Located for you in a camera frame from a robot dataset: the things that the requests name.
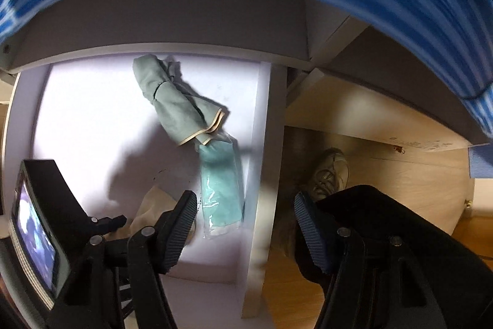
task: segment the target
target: white shelf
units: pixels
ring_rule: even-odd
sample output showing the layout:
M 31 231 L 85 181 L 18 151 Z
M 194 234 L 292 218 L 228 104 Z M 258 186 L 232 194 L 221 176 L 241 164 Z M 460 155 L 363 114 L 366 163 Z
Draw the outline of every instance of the white shelf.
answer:
M 96 56 L 19 74 L 3 149 L 6 213 L 24 158 L 54 159 L 90 216 L 133 217 L 154 185 L 176 199 L 188 189 L 201 196 L 193 143 L 177 147 L 168 138 L 136 83 L 132 61 L 141 55 Z M 286 69 L 213 56 L 176 55 L 175 59 L 183 82 L 229 112 L 223 128 L 238 142 L 246 203 L 242 227 L 212 240 L 203 237 L 199 211 L 198 232 L 170 276 L 183 283 L 227 286 L 221 297 L 236 305 L 231 308 L 239 324 L 246 322 L 241 316 L 262 311 L 263 264 L 282 152 Z M 207 303 L 206 287 L 199 288 L 201 302 Z M 216 324 L 226 325 L 221 320 L 218 316 Z

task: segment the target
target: teal packaged item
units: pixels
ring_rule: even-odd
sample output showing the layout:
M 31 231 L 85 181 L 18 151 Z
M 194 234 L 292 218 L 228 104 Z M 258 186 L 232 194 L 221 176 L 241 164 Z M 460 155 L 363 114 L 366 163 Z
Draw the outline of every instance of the teal packaged item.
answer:
M 233 142 L 218 135 L 207 145 L 198 145 L 202 181 L 202 211 L 206 236 L 217 236 L 236 228 L 242 219 L 243 196 Z

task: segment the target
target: wooden floor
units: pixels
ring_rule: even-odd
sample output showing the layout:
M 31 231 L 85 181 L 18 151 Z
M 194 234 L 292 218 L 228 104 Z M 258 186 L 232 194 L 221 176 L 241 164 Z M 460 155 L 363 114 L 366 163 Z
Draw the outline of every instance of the wooden floor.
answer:
M 462 218 L 452 237 L 482 257 L 483 262 L 493 269 L 493 217 Z
M 8 105 L 0 104 L 0 128 L 2 131 L 0 132 L 0 136 L 3 132 L 3 124 L 5 123 L 5 117 L 7 116 Z
M 370 184 L 452 234 L 465 199 L 472 196 L 467 150 L 422 152 L 336 134 L 286 127 L 278 210 L 292 203 L 313 160 L 329 147 L 349 164 L 349 186 Z M 294 261 L 271 250 L 263 294 L 278 329 L 311 329 L 324 301 L 318 285 L 304 280 Z

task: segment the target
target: sneaker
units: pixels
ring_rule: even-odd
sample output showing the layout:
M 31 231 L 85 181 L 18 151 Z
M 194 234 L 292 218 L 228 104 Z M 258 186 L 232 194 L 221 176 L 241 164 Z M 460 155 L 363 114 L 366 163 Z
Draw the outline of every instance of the sneaker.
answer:
M 305 188 L 314 202 L 323 200 L 348 185 L 349 167 L 340 149 L 329 148 L 320 157 Z

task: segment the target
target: wooden panel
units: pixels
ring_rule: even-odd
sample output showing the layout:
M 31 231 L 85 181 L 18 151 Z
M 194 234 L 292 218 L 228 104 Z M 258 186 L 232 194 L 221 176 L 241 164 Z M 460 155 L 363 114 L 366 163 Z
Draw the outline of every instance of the wooden panel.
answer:
M 1 122 L 0 127 L 2 128 L 2 131 L 3 131 L 3 123 L 5 122 L 5 118 L 7 116 L 7 111 L 8 111 L 8 104 L 7 105 L 0 104 L 0 122 Z
M 284 152 L 295 152 L 296 158 L 310 159 L 317 152 L 329 147 L 344 150 L 346 156 L 360 156 L 398 162 L 414 162 L 425 165 L 449 166 L 462 170 L 468 168 L 467 149 L 454 149 L 442 152 L 423 152 L 412 147 L 403 147 L 402 152 L 395 146 L 382 142 L 369 141 L 346 135 L 323 133 L 315 130 L 285 127 Z M 287 154 L 284 161 L 291 157 Z
M 324 67 L 336 76 L 420 110 L 473 144 L 489 142 L 460 100 L 431 70 L 373 27 L 364 30 Z
M 466 170 L 349 156 L 349 183 L 369 184 L 452 234 L 467 197 Z
M 3 80 L 0 80 L 0 105 L 7 104 L 10 101 L 10 96 L 12 95 L 12 90 L 14 86 L 12 84 L 8 84 Z
M 463 218 L 452 235 L 476 254 L 493 257 L 493 217 L 474 216 Z
M 426 151 L 470 145 L 410 106 L 321 69 L 289 93 L 286 124 Z

